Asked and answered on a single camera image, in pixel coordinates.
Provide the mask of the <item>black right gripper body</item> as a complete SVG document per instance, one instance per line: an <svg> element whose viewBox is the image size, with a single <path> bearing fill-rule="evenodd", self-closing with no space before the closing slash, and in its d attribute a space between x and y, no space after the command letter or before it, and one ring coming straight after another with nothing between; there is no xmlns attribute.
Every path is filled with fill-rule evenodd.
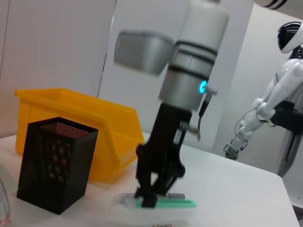
<svg viewBox="0 0 303 227"><path fill-rule="evenodd" d="M159 177L183 177L185 167L179 153L186 130L182 130L180 124L189 123L191 116L191 111L165 103L160 105L148 141L137 147L137 179L149 173L156 173Z"/></svg>

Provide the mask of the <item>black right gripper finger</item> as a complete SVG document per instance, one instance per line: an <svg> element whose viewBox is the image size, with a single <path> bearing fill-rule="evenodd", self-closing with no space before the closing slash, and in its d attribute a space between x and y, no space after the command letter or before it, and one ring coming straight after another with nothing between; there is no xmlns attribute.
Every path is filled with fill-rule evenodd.
<svg viewBox="0 0 303 227"><path fill-rule="evenodd" d="M185 167L183 165L169 167L164 173L158 175L158 178L155 181L155 193L158 195L165 195L174 182L178 178L183 177L184 174Z"/></svg>
<svg viewBox="0 0 303 227"><path fill-rule="evenodd" d="M135 198L142 198L141 207L143 208L155 208L157 202L157 196L152 190L151 185L151 172L139 172L136 175L136 179L140 185L135 193Z"/></svg>

